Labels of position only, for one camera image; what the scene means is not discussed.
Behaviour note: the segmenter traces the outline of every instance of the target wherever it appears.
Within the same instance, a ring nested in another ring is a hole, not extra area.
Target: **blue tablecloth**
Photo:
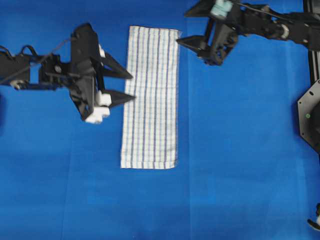
[[[207,19],[183,17],[196,2],[2,1],[0,44],[46,54],[90,22],[125,66],[129,25],[202,34]],[[69,61],[70,46],[59,54]],[[296,109],[310,86],[307,50],[240,37],[213,67],[183,48],[179,82],[179,165],[167,171],[120,169],[123,107],[90,125],[66,89],[0,87],[0,239],[319,239],[306,223],[320,201],[319,157],[299,137]]]

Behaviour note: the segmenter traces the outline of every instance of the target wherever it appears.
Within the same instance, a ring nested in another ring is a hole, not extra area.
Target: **blue stripe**
[[[166,169],[167,162],[167,144],[168,144],[168,81],[169,81],[169,61],[170,61],[170,30],[168,30],[168,51],[166,61],[166,81],[165,81],[165,122],[164,122],[164,169]]]
[[[138,66],[139,66],[139,40],[140,40],[140,26],[138,28],[138,36],[137,36],[137,48],[136,48],[136,69],[135,69],[135,83],[134,83],[134,91],[133,95],[136,95],[137,92],[137,78],[138,78]],[[135,111],[136,111],[136,101],[133,101],[133,116],[132,116],[132,141],[131,141],[131,168],[134,167],[134,143],[135,143]]]
[[[144,112],[143,112],[143,140],[142,140],[142,168],[145,168],[145,144],[146,144],[146,110],[147,110],[147,89],[148,89],[148,73],[149,73],[149,44],[150,44],[150,28],[148,29],[148,41],[146,50],[146,73],[144,86]]]
[[[152,41],[152,61],[151,61],[151,86],[150,87],[150,97],[149,97],[149,120],[151,120],[152,117],[152,99],[153,99],[153,86],[154,86],[154,65],[155,65],[155,61],[154,61],[154,56],[155,56],[155,48],[153,47],[155,45],[156,42],[156,35],[155,32],[152,33],[153,36],[153,41]],[[151,158],[151,123],[149,123],[149,136],[148,136],[148,145],[149,145],[149,152],[148,152],[148,159],[150,161]]]
[[[142,80],[142,75],[143,75],[143,70],[144,70],[144,57],[145,57],[145,35],[146,35],[146,28],[145,27],[142,27],[142,48],[141,48],[141,53],[142,53],[142,56],[140,57],[140,59],[141,59],[141,66],[139,67],[140,69],[139,69],[139,74],[140,74],[140,77],[139,77],[139,80],[138,79],[136,79],[136,81],[137,81],[137,83],[138,83],[138,81],[139,81],[139,83],[141,83],[141,81],[140,81],[140,78],[141,78],[141,80]],[[140,97],[141,97],[141,91],[142,91],[142,86],[140,85],[139,86],[139,88],[138,88],[138,98],[139,98],[139,102],[138,102],[138,104],[137,104],[137,106],[138,106],[138,109],[137,109],[137,113],[138,113],[138,116],[137,116],[137,118],[138,118],[138,126],[137,126],[137,129],[138,129],[138,131],[136,132],[136,139],[139,141],[140,139],[141,139],[141,137],[140,137],[140,113],[141,113],[141,108],[142,108],[142,104],[140,103]],[[140,145],[139,146],[136,146],[136,166],[137,166],[137,168],[140,168],[139,166],[138,166],[138,162],[140,162],[140,157],[141,157],[141,155],[140,155],[140,151],[141,151],[141,147],[140,147]]]
[[[158,47],[156,55],[156,77],[155,77],[155,94],[154,94],[154,139],[153,139],[153,169],[156,168],[156,137],[157,137],[157,95],[158,95],[158,80],[159,80],[159,51],[160,51],[160,29],[158,34]]]
[[[177,63],[176,63],[176,83],[175,83],[175,158],[174,167],[178,164],[178,150],[179,150],[179,129],[178,129],[178,111],[179,111],[179,59],[180,59],[180,46],[177,46]]]
[[[131,38],[131,43],[129,43],[129,46],[128,46],[128,57],[127,57],[127,65],[128,65],[128,68],[130,68],[130,70],[133,69],[133,65],[134,65],[134,61],[131,60],[131,62],[129,62],[129,49],[131,50],[131,55],[133,56],[134,54],[134,44],[135,44],[135,31],[134,31],[135,27],[134,26],[131,26],[130,27],[130,36],[129,36],[129,39]],[[128,88],[126,89],[126,92],[129,93],[129,94],[132,94],[131,93],[131,82],[129,83],[129,81],[125,81],[125,85],[128,86]],[[122,153],[125,154],[125,157],[123,158],[125,160],[125,167],[128,168],[128,159],[127,159],[127,156],[128,156],[128,151],[129,151],[129,123],[130,123],[130,105],[131,103],[128,103],[128,105],[126,105],[126,109],[127,109],[127,120],[126,120],[126,126],[127,126],[127,132],[125,133],[126,134],[126,145],[125,145],[125,148],[124,148],[124,151]]]

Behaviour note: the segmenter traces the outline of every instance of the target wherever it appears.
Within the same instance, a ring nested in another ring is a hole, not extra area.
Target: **wire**
[[[0,49],[3,49],[10,59],[14,59],[7,48],[5,48],[4,46],[0,45]]]
[[[278,19],[282,19],[282,20],[286,20],[286,21],[289,21],[289,22],[295,21],[295,20],[293,20],[293,19],[283,17],[283,16],[281,16],[281,15],[279,15],[279,14],[274,14],[274,13],[271,13],[271,12],[267,12],[267,11],[263,11],[263,10],[259,10],[259,9],[250,7],[249,5],[246,5],[246,4],[237,2],[237,1],[235,1],[235,0],[229,0],[229,1],[232,2],[232,3],[234,3],[234,4],[237,4],[237,5],[239,5],[239,6],[245,7],[245,8],[247,8],[247,9],[249,9],[249,10],[258,12],[258,13],[267,14],[267,15],[269,15],[269,16],[272,16],[272,17],[275,17],[275,18],[278,18]]]
[[[24,73],[25,71],[28,71],[29,69],[39,65],[39,64],[42,64],[45,60],[47,60],[47,58],[49,58],[52,54],[54,54],[56,51],[58,51],[60,48],[62,48],[66,43],[68,42],[72,42],[74,41],[76,38],[75,37],[71,37],[71,38],[68,38],[64,41],[62,41],[58,46],[56,46],[56,48],[54,48],[50,53],[48,53],[47,55],[43,56],[43,58],[41,58],[39,61],[33,63],[33,64],[30,64],[29,66],[26,66],[24,68],[22,68],[21,70],[5,77],[3,80],[0,81],[0,85],[7,82],[8,80]]]

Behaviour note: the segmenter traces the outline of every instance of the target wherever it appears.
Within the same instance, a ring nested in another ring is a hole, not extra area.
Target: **robotic arm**
[[[71,61],[60,61],[53,52],[71,42]],[[98,35],[89,23],[79,26],[71,38],[62,42],[52,53],[40,56],[26,45],[12,56],[0,47],[0,85],[16,90],[56,90],[68,88],[71,100],[88,123],[99,124],[110,115],[109,108],[124,104],[134,97],[115,90],[105,89],[104,77],[131,79],[132,76],[99,45]],[[38,83],[30,83],[30,68],[41,64]]]
[[[315,13],[280,14],[268,5],[242,4],[240,0],[201,0],[185,13],[185,17],[209,18],[204,35],[177,40],[208,65],[222,65],[236,46],[239,35],[291,40],[309,50],[320,51],[320,16]]]

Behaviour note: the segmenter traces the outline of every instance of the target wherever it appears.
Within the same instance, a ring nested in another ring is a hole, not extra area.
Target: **towel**
[[[178,73],[181,32],[131,26],[121,168],[172,169],[178,160]]]

